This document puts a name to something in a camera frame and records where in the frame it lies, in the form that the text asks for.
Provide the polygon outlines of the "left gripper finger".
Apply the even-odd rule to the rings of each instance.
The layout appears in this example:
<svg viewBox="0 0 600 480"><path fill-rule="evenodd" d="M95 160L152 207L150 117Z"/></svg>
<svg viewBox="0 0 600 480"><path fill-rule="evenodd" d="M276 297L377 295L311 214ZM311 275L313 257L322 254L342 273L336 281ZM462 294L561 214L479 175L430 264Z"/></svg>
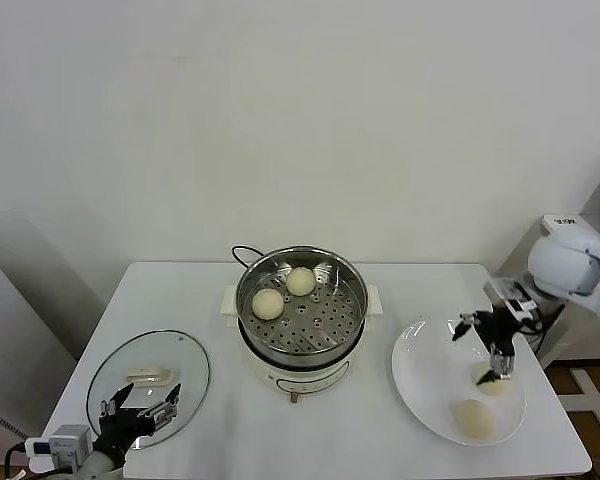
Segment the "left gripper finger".
<svg viewBox="0 0 600 480"><path fill-rule="evenodd" d="M141 410L138 417L152 420L155 425L169 424L177 416L180 390L181 384L178 383L163 401Z"/></svg>
<svg viewBox="0 0 600 480"><path fill-rule="evenodd" d="M133 388L134 384L129 383L125 387L118 389L109 400L102 401L101 415L114 415L124 405Z"/></svg>

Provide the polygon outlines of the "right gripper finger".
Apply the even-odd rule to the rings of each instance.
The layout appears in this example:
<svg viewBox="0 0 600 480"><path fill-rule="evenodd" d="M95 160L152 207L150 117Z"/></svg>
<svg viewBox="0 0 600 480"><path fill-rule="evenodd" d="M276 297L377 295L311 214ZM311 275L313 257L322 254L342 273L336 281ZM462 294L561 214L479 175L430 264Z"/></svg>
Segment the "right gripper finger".
<svg viewBox="0 0 600 480"><path fill-rule="evenodd" d="M452 340L457 341L462 338L468 331L470 331L473 327L480 324L480 320L477 316L477 313L463 313L460 315L460 322L456 325Z"/></svg>
<svg viewBox="0 0 600 480"><path fill-rule="evenodd" d="M492 350L489 359L474 367L476 386L496 384L511 379L514 370L514 357L504 355L499 349Z"/></svg>

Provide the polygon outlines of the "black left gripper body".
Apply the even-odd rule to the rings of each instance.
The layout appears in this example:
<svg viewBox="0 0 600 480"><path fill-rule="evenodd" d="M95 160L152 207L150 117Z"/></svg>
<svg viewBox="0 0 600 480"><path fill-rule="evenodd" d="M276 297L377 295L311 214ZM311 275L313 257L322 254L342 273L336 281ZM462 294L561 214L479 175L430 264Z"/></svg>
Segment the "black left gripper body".
<svg viewBox="0 0 600 480"><path fill-rule="evenodd" d="M94 450L109 458L124 458L137 438L152 435L154 420L140 412L137 408L121 408L113 414L102 414L101 433L94 442Z"/></svg>

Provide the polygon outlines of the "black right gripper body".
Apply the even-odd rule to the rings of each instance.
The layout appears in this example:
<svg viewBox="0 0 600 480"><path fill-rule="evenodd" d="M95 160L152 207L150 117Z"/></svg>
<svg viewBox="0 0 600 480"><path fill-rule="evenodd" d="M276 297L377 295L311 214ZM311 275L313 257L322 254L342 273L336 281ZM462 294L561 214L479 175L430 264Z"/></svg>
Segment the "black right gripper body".
<svg viewBox="0 0 600 480"><path fill-rule="evenodd" d="M519 323L507 308L477 312L477 333L485 347L496 348L502 355L514 355L513 336L519 331Z"/></svg>

